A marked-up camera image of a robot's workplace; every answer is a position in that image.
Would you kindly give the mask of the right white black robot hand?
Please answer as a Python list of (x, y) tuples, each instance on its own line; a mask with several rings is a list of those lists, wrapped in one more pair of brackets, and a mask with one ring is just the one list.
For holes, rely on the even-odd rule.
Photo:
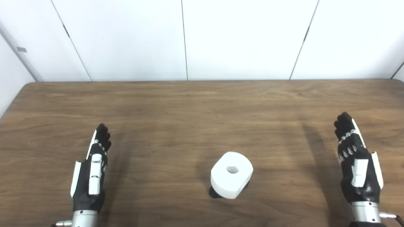
[(380, 203), (384, 180), (377, 152), (368, 150), (358, 125), (347, 112), (338, 115), (334, 126), (345, 199), (348, 203)]

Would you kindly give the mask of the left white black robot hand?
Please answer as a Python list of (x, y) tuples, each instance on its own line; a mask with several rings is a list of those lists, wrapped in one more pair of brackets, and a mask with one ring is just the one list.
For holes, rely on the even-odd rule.
[(101, 123), (92, 135), (86, 158), (75, 162), (70, 189), (73, 212), (93, 210), (100, 213), (106, 196), (103, 185), (111, 144), (109, 130)]

